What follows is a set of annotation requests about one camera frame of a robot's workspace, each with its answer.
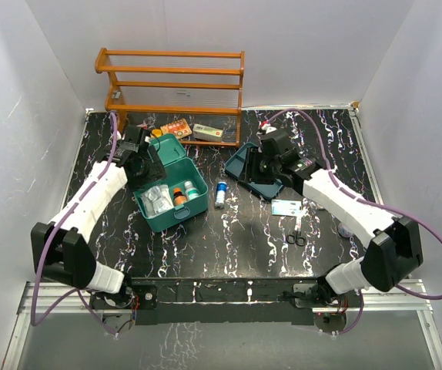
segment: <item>marble tabletop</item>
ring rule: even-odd
[[[242,142],[258,143],[260,121],[276,111],[243,111]],[[312,109],[323,136],[327,156],[337,176],[353,190],[372,200],[370,182],[347,109]],[[131,124],[158,127],[185,118],[189,124],[223,126],[225,117],[173,114],[130,115]],[[108,113],[90,113],[82,144],[72,173],[67,200],[79,189],[92,168],[95,156],[110,143]],[[278,117],[275,126],[283,127],[303,155],[316,155],[317,139],[313,127],[298,114]],[[288,245],[284,239],[294,228],[294,217],[271,214],[270,203],[251,193],[224,173],[226,161],[235,149],[186,147],[209,187],[209,209],[161,233],[153,233],[142,217],[128,189],[120,190],[99,218],[89,246],[97,259],[133,277],[180,278],[277,278],[318,277],[332,266],[347,262],[364,249],[351,237],[337,233],[338,219],[303,199],[305,214],[302,232],[305,247]],[[214,208],[216,180],[228,183],[225,208]],[[283,189],[280,200],[301,200],[291,189]]]

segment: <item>teal plastic container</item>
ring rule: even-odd
[[[151,144],[154,145],[158,151],[159,158],[166,171],[166,179],[151,184],[151,187],[153,185],[166,183],[168,185],[169,195],[172,199],[173,190],[176,187],[182,189],[182,193],[186,195],[184,186],[186,181],[192,181],[193,186],[199,191],[197,198],[187,200],[184,204],[180,204],[171,210],[152,217],[146,216],[144,204],[142,204],[141,200],[141,194],[147,189],[134,192],[142,215],[147,220],[152,231],[159,233],[168,227],[177,225],[207,210],[209,198],[207,197],[206,181],[204,181],[200,175],[194,162],[186,156],[185,148],[177,140],[175,135],[167,133],[166,135],[160,136],[157,140],[152,140]]]

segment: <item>orange bottle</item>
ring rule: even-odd
[[[176,206],[180,204],[184,204],[187,201],[187,197],[183,195],[182,190],[179,187],[176,187],[173,191],[173,203]]]

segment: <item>white bottle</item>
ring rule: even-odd
[[[188,200],[192,200],[200,196],[199,191],[193,186],[192,181],[186,181],[185,184],[185,194]]]

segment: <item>teal lid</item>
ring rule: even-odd
[[[157,139],[151,140],[164,166],[176,162],[187,155],[185,148],[172,133],[166,133]]]

